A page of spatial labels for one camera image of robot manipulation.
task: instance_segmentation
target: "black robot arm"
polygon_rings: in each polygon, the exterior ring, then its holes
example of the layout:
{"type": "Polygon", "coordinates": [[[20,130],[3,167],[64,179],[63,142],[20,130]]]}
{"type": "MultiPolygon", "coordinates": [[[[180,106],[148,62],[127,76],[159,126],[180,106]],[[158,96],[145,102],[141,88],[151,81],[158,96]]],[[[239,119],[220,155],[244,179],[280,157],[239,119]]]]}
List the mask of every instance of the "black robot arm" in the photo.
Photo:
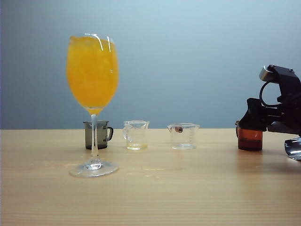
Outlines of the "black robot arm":
{"type": "Polygon", "coordinates": [[[301,82],[293,69],[269,65],[259,75],[266,83],[260,90],[260,98],[247,100],[248,110],[237,122],[241,129],[298,134],[301,136],[301,82]],[[279,104],[268,105],[262,99],[264,87],[279,84],[279,104]]]}

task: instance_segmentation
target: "cup handle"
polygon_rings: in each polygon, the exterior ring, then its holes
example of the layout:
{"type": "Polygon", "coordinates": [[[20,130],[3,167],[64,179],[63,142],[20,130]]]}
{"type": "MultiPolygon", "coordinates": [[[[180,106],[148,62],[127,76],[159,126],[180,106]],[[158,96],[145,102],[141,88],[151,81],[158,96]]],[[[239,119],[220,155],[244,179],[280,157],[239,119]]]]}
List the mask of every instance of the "cup handle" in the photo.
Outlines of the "cup handle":
{"type": "Polygon", "coordinates": [[[125,140],[128,140],[129,142],[131,142],[132,139],[131,139],[131,137],[128,136],[127,130],[128,130],[128,128],[126,128],[126,127],[123,128],[123,137],[125,140]]]}
{"type": "Polygon", "coordinates": [[[110,126],[108,126],[107,128],[110,130],[110,133],[109,133],[107,141],[110,141],[112,139],[112,137],[113,137],[114,129],[112,127],[110,127],[110,126]]]}
{"type": "Polygon", "coordinates": [[[127,129],[124,127],[122,132],[123,132],[123,137],[126,140],[127,139],[127,129]]]}

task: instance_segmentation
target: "brown glass jar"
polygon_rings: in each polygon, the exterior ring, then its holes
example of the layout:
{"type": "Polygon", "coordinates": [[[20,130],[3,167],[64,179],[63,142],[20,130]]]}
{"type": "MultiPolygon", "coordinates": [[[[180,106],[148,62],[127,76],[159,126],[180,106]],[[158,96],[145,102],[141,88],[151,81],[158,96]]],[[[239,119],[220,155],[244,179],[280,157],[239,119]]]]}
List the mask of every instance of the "brown glass jar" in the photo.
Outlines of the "brown glass jar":
{"type": "Polygon", "coordinates": [[[262,150],[262,131],[236,128],[238,148],[249,151],[262,150]]]}

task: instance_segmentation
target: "glass base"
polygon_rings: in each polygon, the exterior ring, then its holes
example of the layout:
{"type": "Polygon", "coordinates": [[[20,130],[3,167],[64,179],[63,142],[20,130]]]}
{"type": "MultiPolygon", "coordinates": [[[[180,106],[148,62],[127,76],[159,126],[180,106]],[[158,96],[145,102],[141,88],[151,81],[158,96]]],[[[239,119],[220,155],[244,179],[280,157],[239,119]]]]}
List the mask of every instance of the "glass base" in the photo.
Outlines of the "glass base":
{"type": "Polygon", "coordinates": [[[113,173],[118,168],[116,163],[109,161],[102,161],[101,167],[96,167],[95,164],[87,162],[69,170],[69,174],[77,178],[91,178],[113,173]]]}
{"type": "Polygon", "coordinates": [[[172,145],[172,148],[178,150],[189,150],[189,149],[195,149],[196,146],[191,144],[175,144],[172,145]]]}

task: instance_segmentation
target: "small brown object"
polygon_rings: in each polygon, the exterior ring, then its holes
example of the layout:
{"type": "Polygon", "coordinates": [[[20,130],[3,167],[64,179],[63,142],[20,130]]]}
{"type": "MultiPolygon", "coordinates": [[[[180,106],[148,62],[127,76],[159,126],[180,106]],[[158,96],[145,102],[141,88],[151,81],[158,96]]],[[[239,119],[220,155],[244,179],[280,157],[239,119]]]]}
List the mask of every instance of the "small brown object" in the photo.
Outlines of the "small brown object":
{"type": "Polygon", "coordinates": [[[182,133],[183,132],[183,127],[181,127],[181,126],[176,126],[174,129],[177,133],[182,133]]]}

